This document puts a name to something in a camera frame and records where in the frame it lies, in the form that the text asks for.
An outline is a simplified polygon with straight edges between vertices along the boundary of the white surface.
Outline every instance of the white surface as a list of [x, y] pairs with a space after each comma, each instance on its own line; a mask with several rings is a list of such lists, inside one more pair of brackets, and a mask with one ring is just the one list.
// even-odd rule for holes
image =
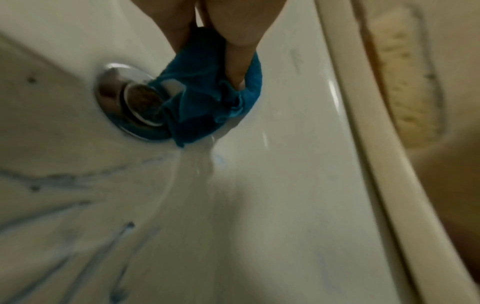
[[[173, 55], [126, 1], [2, 0], [0, 31], [85, 82], [105, 61], [157, 74]], [[135, 230], [72, 302], [105, 300], [127, 252], [158, 227], [125, 275], [129, 303], [399, 303], [314, 3], [290, 1], [258, 52], [264, 88], [252, 112], [221, 139], [184, 150], [123, 136], [82, 90], [57, 94], [48, 67], [37, 66], [51, 77], [39, 75], [35, 100], [28, 84], [23, 93], [4, 86], [23, 99], [21, 107], [8, 99], [0, 117], [2, 169], [44, 177], [128, 167], [89, 181], [87, 192], [30, 193], [0, 176], [1, 222], [65, 200], [94, 202], [72, 221], [0, 239], [0, 299], [46, 265], [56, 243], [43, 240], [69, 228], [81, 254], [47, 282], [51, 292], [34, 295], [56, 302], [93, 250], [132, 220]], [[38, 244], [27, 241], [33, 233]]]

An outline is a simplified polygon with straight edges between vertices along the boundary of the yellow sponge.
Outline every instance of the yellow sponge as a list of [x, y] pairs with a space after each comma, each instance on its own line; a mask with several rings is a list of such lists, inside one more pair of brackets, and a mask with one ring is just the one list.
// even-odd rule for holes
[[369, 21], [386, 101], [406, 148], [437, 141], [444, 129], [442, 94], [430, 62], [419, 10], [401, 6]]

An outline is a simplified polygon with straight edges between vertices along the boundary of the hand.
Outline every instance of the hand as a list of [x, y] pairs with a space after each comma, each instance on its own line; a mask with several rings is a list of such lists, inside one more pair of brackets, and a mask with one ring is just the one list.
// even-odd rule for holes
[[175, 52], [197, 26], [195, 7], [206, 27], [215, 28], [227, 43], [225, 75], [237, 90], [265, 32], [287, 0], [132, 0], [161, 29]]

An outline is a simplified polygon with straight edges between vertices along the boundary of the bathtub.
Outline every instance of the bathtub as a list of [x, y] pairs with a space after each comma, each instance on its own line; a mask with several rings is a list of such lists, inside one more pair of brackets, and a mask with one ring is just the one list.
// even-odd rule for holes
[[129, 1], [3, 0], [0, 33], [0, 303], [478, 299], [347, 1], [289, 1], [254, 109], [183, 149], [125, 134], [92, 93], [107, 63], [174, 56]]

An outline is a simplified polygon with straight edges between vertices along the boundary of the microfiber cloth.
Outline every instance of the microfiber cloth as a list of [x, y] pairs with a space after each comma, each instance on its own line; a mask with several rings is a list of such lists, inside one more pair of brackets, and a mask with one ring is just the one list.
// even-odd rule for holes
[[[193, 30], [186, 47], [149, 86], [163, 100], [143, 117], [163, 126], [156, 128], [158, 139], [173, 138], [183, 147], [223, 126], [228, 118], [245, 115], [254, 106], [262, 89], [262, 69], [255, 53], [245, 75], [245, 89], [236, 91], [225, 77], [225, 39], [215, 30]], [[175, 79], [185, 90], [169, 96], [162, 82]]]

